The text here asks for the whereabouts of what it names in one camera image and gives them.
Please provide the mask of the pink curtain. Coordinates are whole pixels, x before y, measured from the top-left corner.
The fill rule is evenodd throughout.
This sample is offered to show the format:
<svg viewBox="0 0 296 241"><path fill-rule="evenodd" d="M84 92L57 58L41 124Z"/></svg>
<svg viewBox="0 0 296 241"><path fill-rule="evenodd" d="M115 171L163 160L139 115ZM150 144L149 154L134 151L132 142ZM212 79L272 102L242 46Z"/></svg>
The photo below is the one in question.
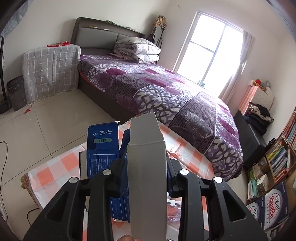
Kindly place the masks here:
<svg viewBox="0 0 296 241"><path fill-rule="evenodd" d="M243 72L243 67L250 56L254 41L255 37L246 30L244 30L238 67L236 67L236 72L230 77L228 82L225 84L223 90L219 94L219 98L226 104L229 104L229 101L231 100L234 94L236 84L240 79L241 74Z"/></svg>

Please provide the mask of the small black floor bin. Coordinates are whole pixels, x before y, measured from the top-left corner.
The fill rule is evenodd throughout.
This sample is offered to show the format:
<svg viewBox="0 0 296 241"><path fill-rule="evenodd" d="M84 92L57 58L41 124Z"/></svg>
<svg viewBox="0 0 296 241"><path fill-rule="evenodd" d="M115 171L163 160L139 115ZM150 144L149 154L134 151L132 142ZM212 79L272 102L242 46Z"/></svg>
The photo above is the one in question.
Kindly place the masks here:
<svg viewBox="0 0 296 241"><path fill-rule="evenodd" d="M14 111L23 108L27 104L23 76L20 75L6 84Z"/></svg>

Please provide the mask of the pink drawer cabinet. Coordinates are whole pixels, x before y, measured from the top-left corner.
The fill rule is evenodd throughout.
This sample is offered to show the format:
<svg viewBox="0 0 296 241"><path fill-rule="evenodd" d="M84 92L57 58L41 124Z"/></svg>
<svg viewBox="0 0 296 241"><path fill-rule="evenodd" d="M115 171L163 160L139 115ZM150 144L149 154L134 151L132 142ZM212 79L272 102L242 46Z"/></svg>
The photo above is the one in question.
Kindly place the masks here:
<svg viewBox="0 0 296 241"><path fill-rule="evenodd" d="M270 88L267 88L267 92L263 91L258 86L248 86L239 106L238 110L244 115L247 112L249 103L260 104L263 107L270 110L274 101L274 95Z"/></svg>

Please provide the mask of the blue white cardboard box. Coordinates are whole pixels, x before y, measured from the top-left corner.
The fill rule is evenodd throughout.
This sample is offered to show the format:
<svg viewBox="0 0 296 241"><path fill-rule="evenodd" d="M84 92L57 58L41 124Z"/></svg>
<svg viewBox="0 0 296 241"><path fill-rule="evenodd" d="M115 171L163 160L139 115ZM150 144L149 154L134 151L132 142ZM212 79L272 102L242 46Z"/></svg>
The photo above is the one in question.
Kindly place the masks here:
<svg viewBox="0 0 296 241"><path fill-rule="evenodd" d="M285 182L282 181L246 206L264 230L277 226L288 217L288 197Z"/></svg>

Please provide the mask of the pile of dark clothes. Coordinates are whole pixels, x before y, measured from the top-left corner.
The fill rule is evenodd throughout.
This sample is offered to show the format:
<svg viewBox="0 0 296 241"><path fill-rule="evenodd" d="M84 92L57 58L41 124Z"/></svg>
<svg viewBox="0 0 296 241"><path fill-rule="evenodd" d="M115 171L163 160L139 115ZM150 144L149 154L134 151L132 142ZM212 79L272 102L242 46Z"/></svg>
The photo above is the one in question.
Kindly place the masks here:
<svg viewBox="0 0 296 241"><path fill-rule="evenodd" d="M249 102L244 118L261 136L266 134L268 126L274 121L267 108L252 102Z"/></svg>

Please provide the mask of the black coat stand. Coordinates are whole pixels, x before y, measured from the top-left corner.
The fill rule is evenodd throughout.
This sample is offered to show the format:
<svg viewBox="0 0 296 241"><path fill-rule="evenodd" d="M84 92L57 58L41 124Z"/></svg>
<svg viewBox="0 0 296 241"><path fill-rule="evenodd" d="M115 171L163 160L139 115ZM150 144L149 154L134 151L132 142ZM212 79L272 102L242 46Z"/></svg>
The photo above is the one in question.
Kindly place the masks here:
<svg viewBox="0 0 296 241"><path fill-rule="evenodd" d="M148 40L154 43L157 47L161 48L163 44L163 33L167 27L166 18L159 15L155 23L153 24L153 29L151 34L148 36Z"/></svg>

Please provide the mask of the blue white carton box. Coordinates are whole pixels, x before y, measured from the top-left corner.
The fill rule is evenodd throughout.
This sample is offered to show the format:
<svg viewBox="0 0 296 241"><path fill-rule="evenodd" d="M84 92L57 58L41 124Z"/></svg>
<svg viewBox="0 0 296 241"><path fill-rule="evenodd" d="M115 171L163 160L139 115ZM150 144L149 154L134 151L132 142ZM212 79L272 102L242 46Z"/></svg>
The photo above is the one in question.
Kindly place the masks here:
<svg viewBox="0 0 296 241"><path fill-rule="evenodd" d="M167 237L167 152L154 113L130 120L119 147L116 122L88 128L86 174L90 179L110 168L114 160L127 161L127 182L118 198L110 199L111 219L127 220L138 240Z"/></svg>

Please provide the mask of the dark bed headboard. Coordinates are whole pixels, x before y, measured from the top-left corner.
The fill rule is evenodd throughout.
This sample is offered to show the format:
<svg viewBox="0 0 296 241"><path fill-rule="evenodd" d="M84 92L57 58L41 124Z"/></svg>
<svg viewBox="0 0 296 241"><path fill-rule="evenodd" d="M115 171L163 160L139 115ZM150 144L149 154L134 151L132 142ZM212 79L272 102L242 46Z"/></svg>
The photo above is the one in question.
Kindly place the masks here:
<svg viewBox="0 0 296 241"><path fill-rule="evenodd" d="M88 49L112 51L115 42L127 37L144 38L145 34L107 21L79 17L70 43L78 45L85 54Z"/></svg>

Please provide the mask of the wooden bookshelf with books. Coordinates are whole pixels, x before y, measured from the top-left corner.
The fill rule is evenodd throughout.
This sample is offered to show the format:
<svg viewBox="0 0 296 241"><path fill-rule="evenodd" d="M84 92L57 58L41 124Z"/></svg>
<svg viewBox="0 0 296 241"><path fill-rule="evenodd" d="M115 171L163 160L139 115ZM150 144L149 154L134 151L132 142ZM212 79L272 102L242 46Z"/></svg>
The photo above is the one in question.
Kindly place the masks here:
<svg viewBox="0 0 296 241"><path fill-rule="evenodd" d="M266 153L246 171L247 204L284 182L289 206L295 205L295 111Z"/></svg>

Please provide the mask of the purple patterned bed quilt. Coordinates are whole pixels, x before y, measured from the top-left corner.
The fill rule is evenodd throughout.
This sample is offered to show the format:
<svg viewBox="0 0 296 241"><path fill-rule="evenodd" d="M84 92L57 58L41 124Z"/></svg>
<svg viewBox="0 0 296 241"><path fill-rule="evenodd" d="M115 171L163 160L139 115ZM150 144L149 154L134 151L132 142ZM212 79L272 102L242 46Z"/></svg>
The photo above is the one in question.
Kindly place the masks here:
<svg viewBox="0 0 296 241"><path fill-rule="evenodd" d="M225 102L199 85L156 64L112 55L82 55L79 88L115 120L153 112L158 121L189 142L224 180L238 177L243 152Z"/></svg>

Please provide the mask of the folded floral duvet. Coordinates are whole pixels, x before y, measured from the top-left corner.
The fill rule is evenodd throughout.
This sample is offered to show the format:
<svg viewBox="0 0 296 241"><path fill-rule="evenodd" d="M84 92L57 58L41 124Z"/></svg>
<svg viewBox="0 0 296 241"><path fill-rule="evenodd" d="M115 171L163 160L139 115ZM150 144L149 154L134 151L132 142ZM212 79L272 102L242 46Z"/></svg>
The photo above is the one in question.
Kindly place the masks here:
<svg viewBox="0 0 296 241"><path fill-rule="evenodd" d="M127 37L114 44L112 56L137 64L152 64L159 61L161 49L144 38Z"/></svg>

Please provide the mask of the window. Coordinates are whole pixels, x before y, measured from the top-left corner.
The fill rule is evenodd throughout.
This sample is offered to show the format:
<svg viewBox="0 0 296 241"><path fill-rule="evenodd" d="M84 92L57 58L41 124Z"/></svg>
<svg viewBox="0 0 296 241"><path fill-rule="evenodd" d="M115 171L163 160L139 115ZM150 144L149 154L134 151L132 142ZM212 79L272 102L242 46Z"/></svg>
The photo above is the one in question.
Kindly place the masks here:
<svg viewBox="0 0 296 241"><path fill-rule="evenodd" d="M198 11L175 65L175 72L219 96L240 63L243 30Z"/></svg>

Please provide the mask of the orange checkered tablecloth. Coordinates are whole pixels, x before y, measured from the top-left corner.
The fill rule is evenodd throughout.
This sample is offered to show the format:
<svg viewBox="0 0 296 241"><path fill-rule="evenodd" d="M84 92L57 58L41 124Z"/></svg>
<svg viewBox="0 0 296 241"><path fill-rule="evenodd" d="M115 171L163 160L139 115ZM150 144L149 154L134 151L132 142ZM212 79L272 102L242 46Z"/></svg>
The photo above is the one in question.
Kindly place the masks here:
<svg viewBox="0 0 296 241"><path fill-rule="evenodd" d="M123 132L130 128L130 121L119 126L119 147L121 147ZM184 138L170 130L167 126L159 122L159 129L163 134L166 143L166 150L170 158L178 160L183 168L190 170L197 176L211 180L214 171L211 162L196 150ZM22 188L26 189L36 204L43 209L59 189L71 177L80 178L79 154L86 150L87 142L60 154L48 162L37 166L21 177ZM208 230L208 217L206 200L202 198L204 229ZM173 215L180 220L177 214L180 208L168 207L169 218ZM178 239L178 221L168 221L167 236L169 239ZM118 240L124 235L130 235L130 223L112 220L114 240Z"/></svg>

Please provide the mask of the black storage bench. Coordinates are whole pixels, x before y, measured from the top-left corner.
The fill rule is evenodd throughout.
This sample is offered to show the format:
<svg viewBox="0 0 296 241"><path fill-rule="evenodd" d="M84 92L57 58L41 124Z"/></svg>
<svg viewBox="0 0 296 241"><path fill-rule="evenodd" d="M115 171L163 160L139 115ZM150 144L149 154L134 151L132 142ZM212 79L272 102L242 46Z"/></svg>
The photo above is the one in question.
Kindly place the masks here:
<svg viewBox="0 0 296 241"><path fill-rule="evenodd" d="M243 152L243 169L247 171L266 153L266 142L256 129L245 121L240 111L234 115L234 122Z"/></svg>

